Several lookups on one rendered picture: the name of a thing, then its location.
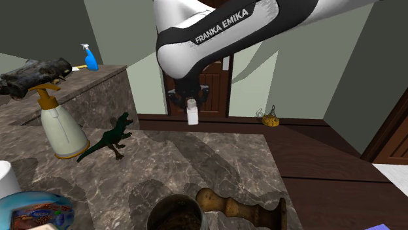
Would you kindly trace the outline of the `white flat slab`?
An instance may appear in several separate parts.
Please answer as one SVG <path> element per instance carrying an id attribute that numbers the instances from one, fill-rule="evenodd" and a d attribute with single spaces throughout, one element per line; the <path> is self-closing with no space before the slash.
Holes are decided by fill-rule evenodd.
<path id="1" fill-rule="evenodd" d="M 408 165 L 373 164 L 373 166 L 408 197 Z"/>

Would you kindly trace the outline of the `green dinosaur toy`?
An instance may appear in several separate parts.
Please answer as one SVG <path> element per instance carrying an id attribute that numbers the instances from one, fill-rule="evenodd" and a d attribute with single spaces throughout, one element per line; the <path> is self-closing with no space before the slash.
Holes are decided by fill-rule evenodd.
<path id="1" fill-rule="evenodd" d="M 133 120 L 128 120 L 129 114 L 124 112 L 119 118 L 111 118 L 110 120 L 114 122 L 114 127 L 111 130 L 108 130 L 103 133 L 101 140 L 94 144 L 92 147 L 88 148 L 83 154 L 81 154 L 78 159 L 77 163 L 79 163 L 83 158 L 86 156 L 94 153 L 97 150 L 100 150 L 104 147 L 108 147 L 115 153 L 116 160 L 120 160 L 124 157 L 118 149 L 124 148 L 124 144 L 119 144 L 119 142 L 123 139 L 126 139 L 132 135 L 132 132 L 124 133 L 126 127 L 133 123 Z"/>

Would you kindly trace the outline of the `blue spray bottle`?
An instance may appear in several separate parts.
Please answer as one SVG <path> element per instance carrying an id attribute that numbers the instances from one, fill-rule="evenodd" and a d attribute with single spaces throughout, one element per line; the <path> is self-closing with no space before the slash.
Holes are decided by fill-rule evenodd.
<path id="1" fill-rule="evenodd" d="M 90 70 L 90 71 L 98 71 L 99 67 L 98 67 L 97 61 L 96 61 L 92 51 L 89 49 L 89 45 L 88 44 L 81 44 L 81 46 L 83 47 L 83 49 L 87 53 L 87 56 L 85 58 L 87 69 Z"/>

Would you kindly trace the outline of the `yellow round basket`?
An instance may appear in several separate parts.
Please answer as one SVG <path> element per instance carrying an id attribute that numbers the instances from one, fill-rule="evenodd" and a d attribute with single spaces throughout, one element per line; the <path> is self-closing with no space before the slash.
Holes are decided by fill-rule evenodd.
<path id="1" fill-rule="evenodd" d="M 279 118 L 275 114 L 275 106 L 273 105 L 269 114 L 264 114 L 262 123 L 269 127 L 277 127 L 280 124 Z"/>

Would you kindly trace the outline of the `white round container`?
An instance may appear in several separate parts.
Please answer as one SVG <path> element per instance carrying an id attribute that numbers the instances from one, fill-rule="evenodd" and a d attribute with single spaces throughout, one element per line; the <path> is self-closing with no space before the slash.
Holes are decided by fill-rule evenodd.
<path id="1" fill-rule="evenodd" d="M 21 189 L 11 163 L 0 160 L 0 199 L 18 192 Z"/>

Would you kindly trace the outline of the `dark metal cup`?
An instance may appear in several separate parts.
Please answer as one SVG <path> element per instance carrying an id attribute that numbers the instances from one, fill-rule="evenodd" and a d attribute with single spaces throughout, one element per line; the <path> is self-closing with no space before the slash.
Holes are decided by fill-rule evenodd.
<path id="1" fill-rule="evenodd" d="M 194 199 L 176 193 L 154 205 L 146 221 L 146 230 L 209 230 L 209 223 Z"/>

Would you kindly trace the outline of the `dark brown panelled door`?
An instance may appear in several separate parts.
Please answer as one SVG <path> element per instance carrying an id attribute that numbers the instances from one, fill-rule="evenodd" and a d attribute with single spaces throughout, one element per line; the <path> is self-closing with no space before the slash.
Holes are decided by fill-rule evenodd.
<path id="1" fill-rule="evenodd" d="M 408 165 L 408 91 L 396 103 L 360 159 L 376 164 Z"/>

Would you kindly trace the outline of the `white plastic bottle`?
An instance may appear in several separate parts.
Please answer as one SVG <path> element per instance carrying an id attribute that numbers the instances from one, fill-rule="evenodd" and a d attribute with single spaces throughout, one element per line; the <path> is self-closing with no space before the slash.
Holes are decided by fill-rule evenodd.
<path id="1" fill-rule="evenodd" d="M 188 119 L 188 125 L 197 125 L 199 123 L 199 118 L 198 118 L 198 107 L 197 107 L 197 102 L 195 99 L 189 99 L 187 100 L 187 119 Z"/>

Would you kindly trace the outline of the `white yellow pump dispenser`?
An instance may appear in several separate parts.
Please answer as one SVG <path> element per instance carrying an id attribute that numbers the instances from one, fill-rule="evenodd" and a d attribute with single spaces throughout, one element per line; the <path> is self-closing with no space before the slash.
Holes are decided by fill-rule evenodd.
<path id="1" fill-rule="evenodd" d="M 70 159 L 84 153 L 90 141 L 78 122 L 65 110 L 47 90 L 60 90 L 53 84 L 40 84 L 29 88 L 39 94 L 41 124 L 46 137 L 58 159 Z"/>

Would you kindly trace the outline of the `brown wooden door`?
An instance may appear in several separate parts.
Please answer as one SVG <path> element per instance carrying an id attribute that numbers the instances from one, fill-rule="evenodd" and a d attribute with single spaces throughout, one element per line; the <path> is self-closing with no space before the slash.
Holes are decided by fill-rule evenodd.
<path id="1" fill-rule="evenodd" d="M 197 77 L 201 85 L 209 86 L 207 101 L 199 108 L 200 117 L 228 117 L 234 56 L 230 55 L 205 68 Z M 163 73 L 168 115 L 182 117 L 186 110 L 174 105 L 167 92 L 175 88 L 174 79 Z"/>

